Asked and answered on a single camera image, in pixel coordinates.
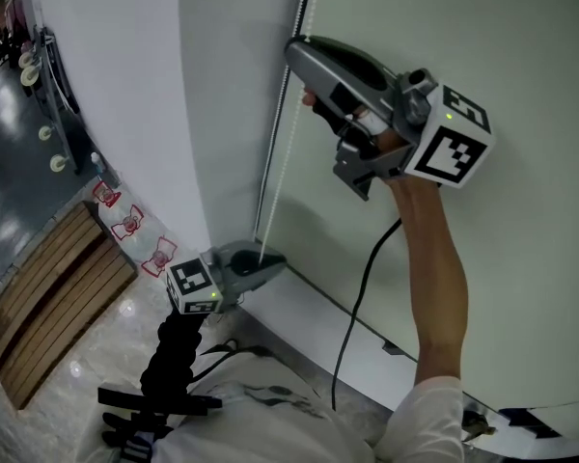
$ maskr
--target wooden bench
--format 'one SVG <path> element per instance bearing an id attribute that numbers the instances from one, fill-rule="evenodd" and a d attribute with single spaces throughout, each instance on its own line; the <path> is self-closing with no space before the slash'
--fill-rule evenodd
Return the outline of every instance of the wooden bench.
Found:
<path id="1" fill-rule="evenodd" d="M 0 296 L 0 381 L 15 408 L 135 276 L 83 204 L 54 228 Z"/>

